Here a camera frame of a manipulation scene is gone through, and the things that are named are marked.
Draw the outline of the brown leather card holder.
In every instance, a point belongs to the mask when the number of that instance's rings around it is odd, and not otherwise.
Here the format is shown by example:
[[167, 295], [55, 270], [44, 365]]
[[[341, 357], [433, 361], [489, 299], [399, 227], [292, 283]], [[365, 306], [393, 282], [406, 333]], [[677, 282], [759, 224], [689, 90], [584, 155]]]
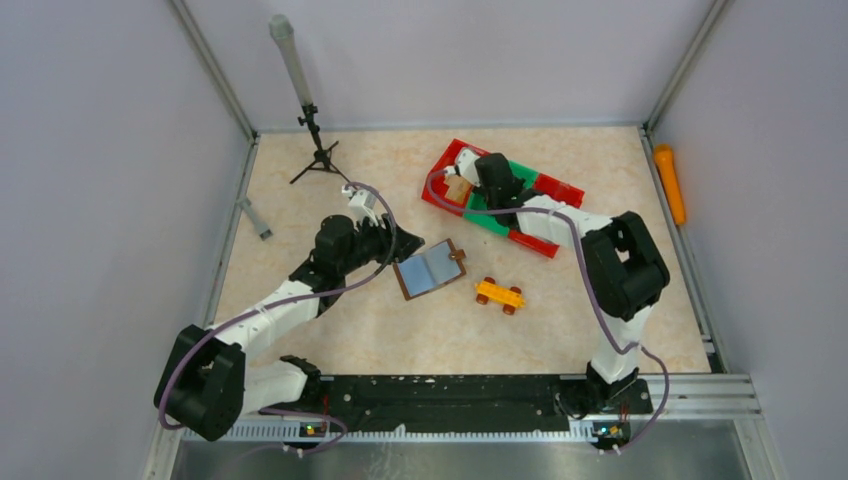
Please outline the brown leather card holder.
[[467, 255], [446, 239], [423, 253], [393, 265], [400, 290], [410, 301], [438, 290], [467, 274], [463, 261]]

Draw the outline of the gold VIP card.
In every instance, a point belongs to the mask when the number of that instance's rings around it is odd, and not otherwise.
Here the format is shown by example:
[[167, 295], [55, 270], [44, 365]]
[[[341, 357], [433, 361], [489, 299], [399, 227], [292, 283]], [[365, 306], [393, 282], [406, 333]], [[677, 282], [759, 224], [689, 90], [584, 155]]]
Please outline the gold VIP card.
[[467, 197], [473, 189], [472, 183], [458, 175], [445, 176], [443, 182], [446, 186], [444, 198], [447, 201], [460, 206], [467, 202]]

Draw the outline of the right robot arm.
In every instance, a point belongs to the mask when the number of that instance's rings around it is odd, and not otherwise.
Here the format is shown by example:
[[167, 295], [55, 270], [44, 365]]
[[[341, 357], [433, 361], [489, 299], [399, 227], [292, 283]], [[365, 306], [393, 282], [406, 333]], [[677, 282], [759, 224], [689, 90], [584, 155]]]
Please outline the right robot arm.
[[500, 153], [462, 151], [455, 168], [482, 196], [498, 224], [570, 247], [603, 334], [587, 366], [586, 397], [612, 412], [638, 376], [638, 349], [647, 319], [670, 282], [669, 270], [642, 217], [585, 212], [527, 187]]

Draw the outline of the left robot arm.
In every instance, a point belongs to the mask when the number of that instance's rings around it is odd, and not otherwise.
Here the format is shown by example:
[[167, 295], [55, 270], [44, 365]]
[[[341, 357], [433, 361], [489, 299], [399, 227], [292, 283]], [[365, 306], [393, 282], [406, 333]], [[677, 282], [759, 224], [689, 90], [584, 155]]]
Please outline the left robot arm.
[[350, 290], [348, 275], [371, 262], [380, 268], [400, 263], [424, 244], [388, 214], [377, 221], [326, 217], [306, 259], [265, 299], [224, 323], [179, 332], [154, 394], [160, 424], [215, 441], [240, 416], [265, 407], [314, 410], [321, 397], [315, 365], [292, 355], [256, 369], [250, 363], [290, 330], [329, 310]]

